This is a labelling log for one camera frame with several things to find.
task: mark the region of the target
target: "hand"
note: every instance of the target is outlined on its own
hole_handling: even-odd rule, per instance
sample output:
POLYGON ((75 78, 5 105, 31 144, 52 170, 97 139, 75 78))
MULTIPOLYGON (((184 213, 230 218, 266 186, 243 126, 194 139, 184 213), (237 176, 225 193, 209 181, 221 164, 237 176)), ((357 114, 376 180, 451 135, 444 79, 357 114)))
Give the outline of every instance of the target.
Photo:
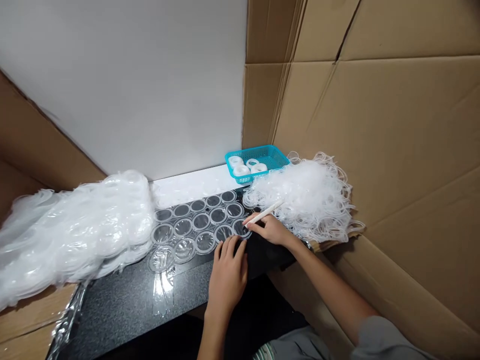
POLYGON ((234 256, 239 236, 220 241, 215 249, 213 270, 208 287, 208 305, 205 318, 215 318, 228 323, 232 311, 240 301, 247 285, 247 240, 243 240, 234 256))
MULTIPOLYGON (((252 215, 247 217, 243 221, 243 225, 248 223, 258 214, 258 212, 254 212, 252 215)), ((250 223, 248 224, 247 228, 253 232, 256 232, 262 238, 267 239, 272 244, 282 245, 286 248, 290 244, 298 241, 298 239, 290 231, 288 231, 287 228, 285 228, 285 226, 280 221, 278 221, 272 214, 268 214, 260 221, 265 223, 265 227, 261 227, 256 223, 250 223)))

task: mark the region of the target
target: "cardboard box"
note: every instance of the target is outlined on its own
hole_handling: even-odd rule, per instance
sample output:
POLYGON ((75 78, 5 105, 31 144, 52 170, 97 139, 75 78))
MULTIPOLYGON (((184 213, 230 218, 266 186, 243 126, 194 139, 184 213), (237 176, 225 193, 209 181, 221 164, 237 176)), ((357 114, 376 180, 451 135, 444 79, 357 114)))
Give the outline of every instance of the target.
MULTIPOLYGON (((318 3, 304 4, 299 34, 318 3)), ((305 37, 273 93, 245 80, 245 99, 254 90, 257 99, 244 102, 243 144, 335 156, 367 230, 330 258, 412 343, 447 359, 480 357, 478 8, 362 0, 334 59, 302 62, 296 51, 308 44, 320 54, 305 37), (252 137, 251 119, 269 133, 252 137)))
MULTIPOLYGON (((105 174, 0 73, 0 220, 12 201, 41 188, 72 190, 105 174)), ((52 331, 75 284, 42 293, 0 312, 0 358, 44 359, 52 331)))
POLYGON ((359 0, 249 0, 242 147, 271 144, 290 62, 333 62, 359 0))

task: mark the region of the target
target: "table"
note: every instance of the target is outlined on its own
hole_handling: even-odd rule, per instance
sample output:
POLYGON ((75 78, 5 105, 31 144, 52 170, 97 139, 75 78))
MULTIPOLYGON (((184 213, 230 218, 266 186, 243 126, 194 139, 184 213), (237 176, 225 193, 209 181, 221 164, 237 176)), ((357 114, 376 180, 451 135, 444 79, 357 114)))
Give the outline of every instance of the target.
MULTIPOLYGON (((155 186, 167 191, 187 187, 188 191, 178 196, 177 204, 240 187, 230 177, 226 165, 154 181, 155 186), (205 186, 201 184, 214 184, 209 190, 213 193, 205 193, 205 186)), ((246 251, 249 279, 294 262, 288 250, 255 233, 248 240, 246 251)), ((162 275, 152 273, 147 260, 148 257, 127 266, 122 273, 91 284, 78 327, 59 359, 97 358, 207 302, 213 253, 197 254, 191 261, 176 265, 169 274, 162 275)))

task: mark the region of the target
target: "teal plastic basket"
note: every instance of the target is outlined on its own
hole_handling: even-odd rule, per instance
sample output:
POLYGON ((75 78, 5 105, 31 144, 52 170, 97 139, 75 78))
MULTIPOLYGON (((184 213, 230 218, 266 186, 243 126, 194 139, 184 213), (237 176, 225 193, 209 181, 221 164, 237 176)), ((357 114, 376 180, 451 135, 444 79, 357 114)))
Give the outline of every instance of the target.
POLYGON ((289 159, 282 152, 273 145, 265 145, 252 147, 245 150, 231 151, 225 155, 226 165, 230 176, 235 179, 237 184, 246 184, 254 180, 254 177, 267 174, 270 170, 280 169, 287 164, 290 164, 289 159), (246 164, 249 159, 257 159, 259 162, 266 165, 267 171, 257 172, 255 174, 248 174, 244 176, 235 176, 234 169, 229 164, 229 157, 238 156, 243 159, 246 164))

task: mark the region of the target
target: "gray shirt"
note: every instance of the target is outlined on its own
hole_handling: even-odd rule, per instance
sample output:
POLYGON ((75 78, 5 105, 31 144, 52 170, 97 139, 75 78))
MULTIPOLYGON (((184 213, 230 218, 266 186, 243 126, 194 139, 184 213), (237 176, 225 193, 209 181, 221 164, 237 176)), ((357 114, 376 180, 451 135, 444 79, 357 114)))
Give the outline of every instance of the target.
MULTIPOLYGON (((262 346, 254 359, 303 360, 333 359, 325 343, 310 326, 291 331, 262 346)), ((351 360, 425 360, 434 359, 413 346, 402 333, 384 317, 371 316, 360 326, 358 346, 351 360)))

